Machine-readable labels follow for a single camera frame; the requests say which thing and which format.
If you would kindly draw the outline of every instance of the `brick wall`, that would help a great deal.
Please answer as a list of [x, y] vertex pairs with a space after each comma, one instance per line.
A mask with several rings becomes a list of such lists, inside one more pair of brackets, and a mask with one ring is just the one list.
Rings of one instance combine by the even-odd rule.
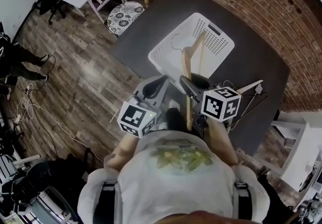
[[281, 109], [322, 109], [322, 3], [319, 0], [214, 1], [256, 30], [290, 67]]

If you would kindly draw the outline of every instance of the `dark gray tabletop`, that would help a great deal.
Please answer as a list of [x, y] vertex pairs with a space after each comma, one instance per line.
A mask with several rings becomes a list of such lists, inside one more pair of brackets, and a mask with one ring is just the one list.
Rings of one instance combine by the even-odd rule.
[[[212, 0], [156, 0], [118, 39], [113, 55], [141, 78], [158, 75], [148, 60], [149, 52], [195, 12], [216, 24], [235, 43], [232, 52], [210, 77], [212, 81], [229, 80], [240, 88], [264, 80], [262, 86], [267, 99], [229, 133], [235, 148], [253, 155], [282, 100], [289, 68], [262, 37], [227, 9]], [[174, 87], [168, 90], [168, 95], [185, 105], [185, 96]], [[255, 98], [250, 108], [262, 98]], [[242, 98], [237, 117], [249, 101], [250, 97]]]

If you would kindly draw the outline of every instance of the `white laundry basket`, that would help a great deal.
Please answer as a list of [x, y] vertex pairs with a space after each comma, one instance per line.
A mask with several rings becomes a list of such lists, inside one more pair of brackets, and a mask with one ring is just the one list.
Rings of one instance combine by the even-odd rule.
[[[192, 14], [169, 33], [148, 55], [156, 69], [169, 76], [182, 93], [179, 78], [183, 75], [182, 52], [177, 49], [192, 46], [202, 31], [206, 31], [202, 68], [199, 74], [209, 78], [234, 48], [234, 42], [216, 25], [199, 13]], [[201, 44], [191, 59], [191, 71], [198, 73]]]

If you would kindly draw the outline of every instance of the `sneaker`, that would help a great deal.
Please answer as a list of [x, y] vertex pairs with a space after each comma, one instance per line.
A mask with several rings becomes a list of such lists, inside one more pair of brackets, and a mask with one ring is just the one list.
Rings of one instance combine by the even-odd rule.
[[175, 100], [169, 101], [169, 109], [175, 108], [180, 111], [180, 104], [176, 102]]
[[48, 80], [48, 75], [44, 76], [44, 78], [40, 79], [40, 81], [46, 82]]
[[40, 58], [40, 63], [38, 64], [39, 66], [42, 66], [49, 58], [49, 55], [46, 54], [43, 57]]
[[159, 127], [158, 130], [168, 130], [168, 123], [166, 122], [162, 122]]
[[10, 100], [11, 88], [9, 87], [8, 90], [9, 90], [9, 93], [7, 94], [7, 100]]

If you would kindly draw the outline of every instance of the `chair with floral cushion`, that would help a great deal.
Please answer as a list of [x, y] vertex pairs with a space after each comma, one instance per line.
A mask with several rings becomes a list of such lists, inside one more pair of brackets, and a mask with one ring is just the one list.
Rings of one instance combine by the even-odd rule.
[[[149, 0], [144, 0], [144, 3], [145, 7], [147, 7]], [[125, 2], [110, 12], [104, 25], [111, 33], [121, 36], [143, 11], [144, 6], [138, 2]]]

